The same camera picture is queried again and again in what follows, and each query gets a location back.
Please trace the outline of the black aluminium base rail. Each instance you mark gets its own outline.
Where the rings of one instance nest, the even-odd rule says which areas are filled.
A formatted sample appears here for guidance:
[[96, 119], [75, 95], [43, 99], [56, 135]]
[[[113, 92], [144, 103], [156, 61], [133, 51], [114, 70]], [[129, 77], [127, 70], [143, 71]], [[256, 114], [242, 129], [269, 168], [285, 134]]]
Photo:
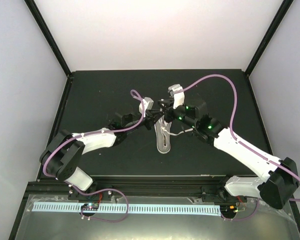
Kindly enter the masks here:
[[296, 185], [292, 178], [284, 180], [273, 173], [266, 182], [256, 177], [230, 176], [97, 176], [82, 195], [73, 187], [53, 179], [42, 178], [29, 182], [25, 196], [66, 195], [79, 202], [99, 199], [109, 201], [124, 193], [129, 197], [195, 197], [217, 204], [235, 203], [248, 197], [261, 198], [276, 209], [281, 209], [293, 196]]

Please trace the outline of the left controller circuit board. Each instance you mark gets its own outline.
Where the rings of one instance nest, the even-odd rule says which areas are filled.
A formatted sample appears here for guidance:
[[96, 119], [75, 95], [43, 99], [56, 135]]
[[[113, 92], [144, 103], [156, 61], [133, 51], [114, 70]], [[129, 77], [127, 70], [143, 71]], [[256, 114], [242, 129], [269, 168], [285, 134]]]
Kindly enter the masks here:
[[82, 211], [97, 211], [99, 208], [99, 204], [98, 203], [84, 203], [80, 209]]

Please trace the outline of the black frame post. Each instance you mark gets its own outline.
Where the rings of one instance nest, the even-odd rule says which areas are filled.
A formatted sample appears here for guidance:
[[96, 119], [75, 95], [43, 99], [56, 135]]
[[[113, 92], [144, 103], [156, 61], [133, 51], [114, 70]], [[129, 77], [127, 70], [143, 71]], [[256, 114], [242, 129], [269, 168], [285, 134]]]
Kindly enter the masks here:
[[41, 30], [45, 40], [47, 41], [50, 49], [52, 50], [54, 56], [56, 57], [59, 65], [61, 66], [63, 72], [67, 77], [72, 75], [72, 72], [66, 63], [62, 52], [60, 51], [46, 21], [44, 20], [36, 2], [34, 0], [24, 0], [26, 6], [28, 7], [31, 15], [33, 16], [36, 24], [38, 25], [39, 29]]
[[259, 60], [261, 59], [263, 53], [265, 52], [267, 46], [269, 45], [270, 41], [272, 40], [273, 36], [275, 35], [277, 29], [279, 28], [281, 22], [285, 18], [287, 12], [289, 11], [291, 5], [293, 4], [294, 0], [283, 0], [276, 11], [269, 27], [267, 28], [261, 42], [259, 43], [256, 51], [253, 54], [252, 59], [250, 60], [244, 74], [247, 77], [250, 77], [252, 72], [254, 71], [255, 67], [257, 66]]

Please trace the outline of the grey canvas sneaker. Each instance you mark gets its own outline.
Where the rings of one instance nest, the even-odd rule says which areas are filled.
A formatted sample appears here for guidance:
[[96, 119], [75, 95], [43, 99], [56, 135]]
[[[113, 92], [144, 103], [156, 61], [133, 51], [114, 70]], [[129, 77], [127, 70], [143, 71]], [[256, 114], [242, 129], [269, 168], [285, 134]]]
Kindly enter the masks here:
[[171, 122], [167, 123], [164, 117], [161, 117], [154, 125], [154, 130], [156, 134], [156, 146], [157, 150], [161, 154], [167, 154], [171, 149], [170, 143], [170, 130]]

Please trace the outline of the black right frame post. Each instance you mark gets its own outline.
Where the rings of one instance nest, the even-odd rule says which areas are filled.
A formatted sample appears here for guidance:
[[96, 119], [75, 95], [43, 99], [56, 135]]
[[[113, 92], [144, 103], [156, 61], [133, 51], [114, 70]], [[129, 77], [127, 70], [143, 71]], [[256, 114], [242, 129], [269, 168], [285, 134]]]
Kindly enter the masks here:
[[261, 42], [259, 43], [256, 51], [253, 54], [252, 59], [250, 60], [244, 74], [247, 77], [250, 77], [252, 72], [254, 71], [255, 67], [257, 66], [259, 60], [261, 59], [263, 53], [265, 52], [267, 46], [269, 45], [270, 41], [272, 40], [273, 36], [275, 35], [277, 29], [279, 28], [281, 22], [285, 18], [287, 12], [289, 11], [291, 5], [293, 4], [294, 0], [283, 0], [276, 11], [269, 27], [267, 28]]

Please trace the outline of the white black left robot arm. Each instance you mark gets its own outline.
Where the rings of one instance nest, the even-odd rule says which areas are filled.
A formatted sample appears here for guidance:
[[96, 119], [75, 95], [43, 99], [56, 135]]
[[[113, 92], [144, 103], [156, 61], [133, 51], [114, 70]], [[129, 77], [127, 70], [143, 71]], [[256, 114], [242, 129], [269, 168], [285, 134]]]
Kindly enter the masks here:
[[87, 200], [93, 199], [98, 188], [90, 175], [79, 168], [82, 155], [103, 148], [121, 144], [139, 127], [151, 130], [164, 116], [158, 109], [146, 110], [145, 114], [117, 114], [116, 118], [102, 129], [86, 133], [60, 131], [40, 156], [42, 171], [45, 176], [56, 178], [79, 189]]

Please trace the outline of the right controller circuit board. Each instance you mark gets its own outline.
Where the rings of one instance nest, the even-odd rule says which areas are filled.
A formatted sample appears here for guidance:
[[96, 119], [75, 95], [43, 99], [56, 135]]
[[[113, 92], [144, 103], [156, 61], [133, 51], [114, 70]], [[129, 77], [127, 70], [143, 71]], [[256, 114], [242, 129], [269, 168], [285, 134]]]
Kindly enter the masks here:
[[236, 214], [238, 212], [245, 211], [246, 207], [244, 205], [228, 205], [226, 206], [224, 212], [227, 214]]

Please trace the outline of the controller circuit board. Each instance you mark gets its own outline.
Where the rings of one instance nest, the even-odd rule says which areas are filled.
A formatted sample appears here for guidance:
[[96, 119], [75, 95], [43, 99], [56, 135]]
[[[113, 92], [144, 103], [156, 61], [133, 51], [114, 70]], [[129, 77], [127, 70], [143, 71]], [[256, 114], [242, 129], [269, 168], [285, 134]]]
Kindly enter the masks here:
[[236, 214], [238, 212], [245, 211], [246, 207], [244, 205], [228, 205], [226, 206], [224, 212], [227, 214]]
[[99, 204], [98, 203], [84, 203], [80, 209], [82, 211], [97, 211], [99, 208]]

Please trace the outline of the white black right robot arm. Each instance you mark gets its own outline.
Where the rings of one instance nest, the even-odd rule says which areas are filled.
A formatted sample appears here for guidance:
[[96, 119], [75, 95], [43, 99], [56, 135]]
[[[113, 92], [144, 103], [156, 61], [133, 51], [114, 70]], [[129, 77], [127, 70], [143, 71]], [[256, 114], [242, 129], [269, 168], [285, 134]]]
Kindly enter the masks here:
[[205, 104], [194, 106], [162, 99], [158, 105], [166, 122], [178, 120], [190, 127], [201, 142], [225, 152], [255, 173], [254, 177], [228, 177], [217, 189], [220, 200], [228, 202], [236, 196], [260, 198], [280, 210], [300, 186], [297, 165], [291, 158], [280, 159], [244, 140], [210, 117]]

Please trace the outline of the black left frame post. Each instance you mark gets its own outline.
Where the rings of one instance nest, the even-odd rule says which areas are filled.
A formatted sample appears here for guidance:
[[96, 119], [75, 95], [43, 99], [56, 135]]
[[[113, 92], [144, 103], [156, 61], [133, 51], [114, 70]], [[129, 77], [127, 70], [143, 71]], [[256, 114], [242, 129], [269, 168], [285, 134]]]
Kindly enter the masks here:
[[39, 29], [41, 30], [45, 40], [47, 41], [50, 49], [52, 50], [54, 56], [56, 57], [59, 65], [61, 66], [63, 72], [67, 77], [72, 75], [72, 72], [66, 63], [62, 52], [60, 51], [46, 21], [44, 20], [36, 2], [34, 0], [24, 0], [26, 6], [28, 7], [31, 15], [33, 16], [36, 24], [38, 25]]

